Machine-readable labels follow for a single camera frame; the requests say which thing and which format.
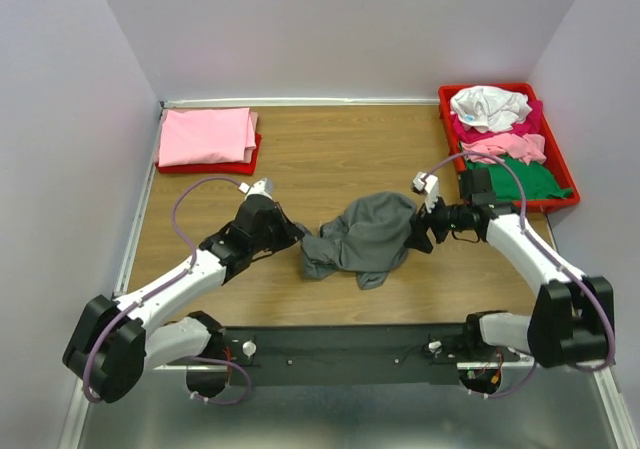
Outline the grey t shirt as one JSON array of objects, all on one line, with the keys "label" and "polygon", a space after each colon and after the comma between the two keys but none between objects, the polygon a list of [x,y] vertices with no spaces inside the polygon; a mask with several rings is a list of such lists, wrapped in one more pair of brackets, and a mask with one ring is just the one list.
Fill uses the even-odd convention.
[{"label": "grey t shirt", "polygon": [[380,287],[408,257],[405,242],[416,210],[408,197],[381,192],[353,201],[341,215],[322,224],[317,234],[302,227],[304,276],[322,280],[349,272],[361,290]]}]

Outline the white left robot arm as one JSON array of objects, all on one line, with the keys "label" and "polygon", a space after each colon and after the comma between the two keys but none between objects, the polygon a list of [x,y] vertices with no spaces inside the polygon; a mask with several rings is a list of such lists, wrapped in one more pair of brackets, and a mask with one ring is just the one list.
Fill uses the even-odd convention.
[{"label": "white left robot arm", "polygon": [[143,288],[117,299],[96,296],[84,307],[62,362],[83,383],[92,403],[123,398],[147,370],[187,359],[221,365],[228,376],[242,377],[252,388],[244,364],[232,358],[226,330],[203,311],[177,322],[170,316],[203,293],[221,287],[254,262],[303,246],[309,277],[353,271],[361,286],[373,289],[397,268],[416,236],[417,205],[406,196],[382,192],[362,197],[324,224],[319,235],[292,222],[266,191],[248,189],[235,217],[200,244],[189,257]]}]

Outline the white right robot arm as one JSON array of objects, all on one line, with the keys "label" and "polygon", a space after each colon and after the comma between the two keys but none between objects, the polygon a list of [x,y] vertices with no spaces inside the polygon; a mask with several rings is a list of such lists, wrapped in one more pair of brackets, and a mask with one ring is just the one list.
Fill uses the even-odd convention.
[{"label": "white right robot arm", "polygon": [[487,170],[460,173],[460,204],[444,203],[439,179],[430,173],[417,174],[413,189],[424,197],[416,223],[428,250],[448,236],[472,231],[506,258],[536,296],[529,316],[502,310],[468,315],[459,339],[467,358],[480,361],[496,347],[508,347],[544,368],[589,370],[595,361],[612,363],[611,284],[568,263],[534,231],[520,208],[498,201]]}]

